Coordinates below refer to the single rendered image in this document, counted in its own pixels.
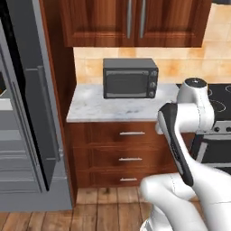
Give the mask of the black and silver stove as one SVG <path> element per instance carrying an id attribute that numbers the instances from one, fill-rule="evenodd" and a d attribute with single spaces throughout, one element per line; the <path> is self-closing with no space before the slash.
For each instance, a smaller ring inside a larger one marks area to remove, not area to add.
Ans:
<path id="1" fill-rule="evenodd" d="M 190 153 L 197 162 L 231 175 L 231 84 L 209 84 L 208 98 L 216 122 L 208 132 L 197 132 Z"/>

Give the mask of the black toaster oven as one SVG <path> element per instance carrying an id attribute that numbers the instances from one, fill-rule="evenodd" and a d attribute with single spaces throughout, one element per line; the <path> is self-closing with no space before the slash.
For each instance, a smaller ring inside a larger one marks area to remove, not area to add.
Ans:
<path id="1" fill-rule="evenodd" d="M 104 98 L 155 98 L 159 69 L 151 58 L 103 59 Z"/>

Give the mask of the wooden cupboard door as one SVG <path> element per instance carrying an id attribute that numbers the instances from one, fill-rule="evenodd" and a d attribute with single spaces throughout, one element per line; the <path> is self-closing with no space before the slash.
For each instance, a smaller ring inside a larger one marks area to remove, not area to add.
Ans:
<path id="1" fill-rule="evenodd" d="M 60 0 L 67 47 L 133 47 L 136 0 L 132 0 L 131 38 L 126 38 L 127 0 Z"/>
<path id="2" fill-rule="evenodd" d="M 199 48 L 211 0 L 146 0 L 143 38 L 139 36 L 142 0 L 136 4 L 136 47 Z"/>

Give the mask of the grey fridge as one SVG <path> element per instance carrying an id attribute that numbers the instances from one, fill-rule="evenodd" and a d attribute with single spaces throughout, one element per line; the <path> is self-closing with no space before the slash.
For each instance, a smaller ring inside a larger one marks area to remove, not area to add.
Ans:
<path id="1" fill-rule="evenodd" d="M 72 208 L 66 116 L 75 86 L 60 0 L 0 0 L 0 211 Z"/>

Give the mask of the wooden drawer front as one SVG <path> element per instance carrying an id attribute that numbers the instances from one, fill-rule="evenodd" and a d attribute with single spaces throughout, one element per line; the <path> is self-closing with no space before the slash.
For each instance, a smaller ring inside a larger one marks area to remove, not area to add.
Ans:
<path id="1" fill-rule="evenodd" d="M 83 144 L 157 143 L 163 136 L 154 130 L 154 122 L 92 122 L 70 123 L 74 147 Z M 120 135 L 120 132 L 145 132 L 144 135 Z"/>
<path id="2" fill-rule="evenodd" d="M 160 171 L 152 169 L 78 171 L 77 183 L 79 188 L 133 187 L 138 186 L 144 177 L 174 172 L 174 169 L 164 169 Z"/>
<path id="3" fill-rule="evenodd" d="M 78 170 L 153 167 L 155 170 L 174 166 L 166 149 L 140 147 L 74 148 L 73 154 Z"/>

